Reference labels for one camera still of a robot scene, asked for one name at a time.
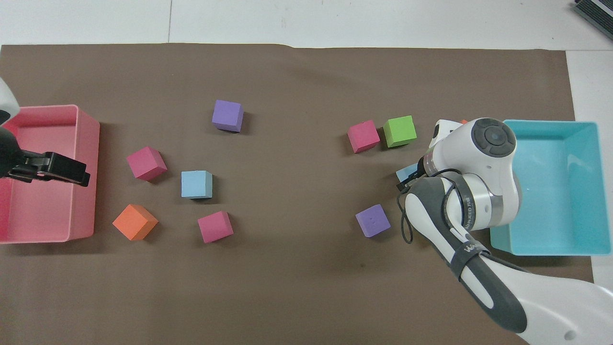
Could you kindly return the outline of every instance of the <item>pink bin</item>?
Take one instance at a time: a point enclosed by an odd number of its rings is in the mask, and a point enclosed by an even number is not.
[[[87,165],[89,186],[0,179],[0,244],[65,242],[94,233],[100,123],[75,105],[22,107],[4,124],[22,150],[57,152]]]

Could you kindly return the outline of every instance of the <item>plastic bin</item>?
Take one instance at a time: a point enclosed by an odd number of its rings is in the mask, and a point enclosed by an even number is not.
[[[611,253],[596,123],[504,122],[517,136],[523,199],[511,224],[491,229],[492,246],[515,255]]]
[[[100,124],[75,105],[22,107],[4,124],[22,150],[87,164],[89,186],[0,179],[0,243],[64,242],[94,232]]]

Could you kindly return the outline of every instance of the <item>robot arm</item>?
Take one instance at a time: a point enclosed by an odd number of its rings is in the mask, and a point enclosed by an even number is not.
[[[475,120],[431,147],[421,161],[427,174],[407,185],[408,220],[501,327],[532,345],[611,345],[613,293],[584,281],[528,273],[491,256],[469,233],[509,223],[519,210],[511,171],[515,137],[505,127],[493,119]],[[494,146],[510,142],[506,155],[491,154],[502,152]]]
[[[9,86],[0,78],[0,126],[19,113],[19,104]]]
[[[13,93],[0,78],[0,126],[19,111]],[[55,152],[21,150],[13,133],[0,127],[0,178],[9,177],[28,183],[32,180],[59,180],[87,187],[89,174],[85,169],[85,164]]]

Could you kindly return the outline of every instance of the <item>purple cube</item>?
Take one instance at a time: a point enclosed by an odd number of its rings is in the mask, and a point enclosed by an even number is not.
[[[243,124],[243,106],[240,103],[218,99],[213,111],[213,124],[220,130],[240,132]]]
[[[374,235],[387,230],[392,226],[383,212],[383,207],[380,204],[374,205],[358,214],[356,214],[357,222],[360,223],[364,236],[373,237]]]

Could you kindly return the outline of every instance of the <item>foam cube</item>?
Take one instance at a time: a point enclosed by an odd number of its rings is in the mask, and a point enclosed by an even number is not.
[[[198,220],[200,232],[204,243],[211,243],[218,239],[234,234],[230,218],[225,211],[219,211]]]
[[[372,149],[381,141],[373,120],[349,127],[347,135],[354,153]]]
[[[240,132],[243,125],[243,106],[218,99],[213,110],[213,125],[220,130]]]
[[[213,197],[213,174],[206,170],[181,172],[181,197],[205,199]]]
[[[387,147],[406,145],[417,139],[412,116],[392,118],[383,126]]]
[[[149,181],[168,171],[159,151],[148,146],[134,152],[127,159],[137,179]]]
[[[113,221],[113,225],[130,241],[145,238],[158,220],[141,205],[128,205]]]
[[[392,227],[380,204],[356,214],[356,218],[366,237],[372,237]]]
[[[411,164],[407,166],[406,168],[402,168],[396,171],[396,176],[398,177],[398,181],[402,182],[406,180],[407,178],[409,178],[410,174],[415,173],[416,171],[417,171],[417,163]]]

